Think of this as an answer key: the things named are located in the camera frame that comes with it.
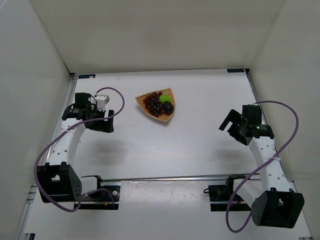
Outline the red fake grape bunch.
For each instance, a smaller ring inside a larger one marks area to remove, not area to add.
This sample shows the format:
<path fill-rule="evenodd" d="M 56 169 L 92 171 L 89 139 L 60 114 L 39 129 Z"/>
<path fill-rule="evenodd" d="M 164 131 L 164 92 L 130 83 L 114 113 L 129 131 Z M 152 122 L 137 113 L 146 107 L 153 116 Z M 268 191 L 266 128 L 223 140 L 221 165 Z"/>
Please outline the red fake grape bunch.
<path fill-rule="evenodd" d="M 155 117 L 159 117 L 163 111 L 163 104 L 160 101 L 162 92 L 152 92 L 143 99 L 144 107 Z"/>

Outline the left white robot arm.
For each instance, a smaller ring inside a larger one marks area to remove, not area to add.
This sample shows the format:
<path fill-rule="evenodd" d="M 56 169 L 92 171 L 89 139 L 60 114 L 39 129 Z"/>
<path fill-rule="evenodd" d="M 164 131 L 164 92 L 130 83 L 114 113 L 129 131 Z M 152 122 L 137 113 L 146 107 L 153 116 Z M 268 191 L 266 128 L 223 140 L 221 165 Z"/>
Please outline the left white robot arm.
<path fill-rule="evenodd" d="M 80 108 L 69 105 L 62 115 L 61 133 L 49 144 L 52 152 L 45 164 L 41 155 L 34 166 L 34 178 L 44 203 L 52 203 L 66 211 L 75 212 L 81 202 L 114 202 L 108 188 L 102 187 L 99 175 L 78 176 L 73 168 L 80 139 L 85 130 L 112 133 L 115 111 L 98 110 L 93 104 Z"/>

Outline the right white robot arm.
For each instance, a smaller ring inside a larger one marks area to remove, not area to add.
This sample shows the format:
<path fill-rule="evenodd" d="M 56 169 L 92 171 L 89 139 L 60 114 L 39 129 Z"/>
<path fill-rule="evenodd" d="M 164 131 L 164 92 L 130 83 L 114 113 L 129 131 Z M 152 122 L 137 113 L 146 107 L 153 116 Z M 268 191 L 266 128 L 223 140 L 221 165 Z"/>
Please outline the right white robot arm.
<path fill-rule="evenodd" d="M 242 112 L 232 109 L 219 129 L 227 132 L 252 152 L 257 168 L 243 179 L 231 178 L 232 190 L 226 211 L 235 196 L 250 207 L 248 218 L 256 226 L 292 229 L 305 200 L 293 190 L 285 177 L 272 128 L 262 123 L 258 105 L 243 105 Z"/>

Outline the dark purple fake fruit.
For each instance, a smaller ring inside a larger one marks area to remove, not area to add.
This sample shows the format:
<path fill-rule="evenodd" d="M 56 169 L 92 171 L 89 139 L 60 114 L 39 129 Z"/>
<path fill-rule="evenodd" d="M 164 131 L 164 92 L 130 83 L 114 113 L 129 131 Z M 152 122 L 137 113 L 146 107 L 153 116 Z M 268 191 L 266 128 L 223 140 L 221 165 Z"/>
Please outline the dark purple fake fruit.
<path fill-rule="evenodd" d="M 171 102 L 165 102 L 163 105 L 163 111 L 167 114 L 167 115 L 171 115 L 174 112 L 174 105 L 172 105 Z"/>

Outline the green fake apple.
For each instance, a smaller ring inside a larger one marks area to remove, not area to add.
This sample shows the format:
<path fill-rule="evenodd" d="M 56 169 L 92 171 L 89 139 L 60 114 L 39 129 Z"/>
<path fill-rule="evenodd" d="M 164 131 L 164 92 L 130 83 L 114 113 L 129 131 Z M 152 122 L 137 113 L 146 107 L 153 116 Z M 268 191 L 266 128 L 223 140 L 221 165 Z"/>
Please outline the green fake apple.
<path fill-rule="evenodd" d="M 159 100 L 162 104 L 164 104 L 164 103 L 172 103 L 172 100 L 171 100 L 170 96 L 167 95 L 167 94 L 161 94 L 161 95 L 159 96 L 158 100 Z"/>

